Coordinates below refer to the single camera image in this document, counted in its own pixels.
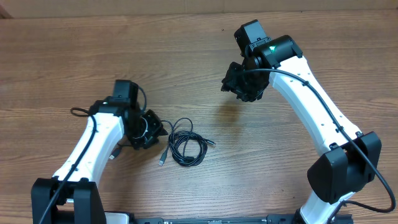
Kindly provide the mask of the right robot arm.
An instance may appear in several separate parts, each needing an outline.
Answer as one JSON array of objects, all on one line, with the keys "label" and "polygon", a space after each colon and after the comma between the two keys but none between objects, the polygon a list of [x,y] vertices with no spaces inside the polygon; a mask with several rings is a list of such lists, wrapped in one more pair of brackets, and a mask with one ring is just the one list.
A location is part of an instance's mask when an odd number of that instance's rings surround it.
[{"label": "right robot arm", "polygon": [[242,101],[260,100],[269,86],[291,105],[318,153],[307,178],[312,192],[293,215],[269,215],[269,223],[352,223],[339,209],[375,177],[381,152],[376,133],[364,134],[332,102],[313,75],[302,50],[288,35],[272,39],[259,21],[243,24],[234,38],[242,63],[233,62],[223,91]]}]

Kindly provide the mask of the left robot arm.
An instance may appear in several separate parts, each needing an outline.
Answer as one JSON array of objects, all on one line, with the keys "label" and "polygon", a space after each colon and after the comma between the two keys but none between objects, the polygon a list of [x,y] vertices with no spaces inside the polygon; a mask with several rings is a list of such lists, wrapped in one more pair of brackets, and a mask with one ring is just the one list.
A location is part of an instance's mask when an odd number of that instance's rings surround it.
[{"label": "left robot arm", "polygon": [[159,117],[140,106],[143,89],[130,80],[116,80],[113,94],[88,110],[71,114],[87,117],[87,125],[66,162],[51,178],[38,178],[31,189],[34,223],[134,223],[128,212],[107,212],[98,183],[107,162],[124,147],[148,149],[166,135]]}]

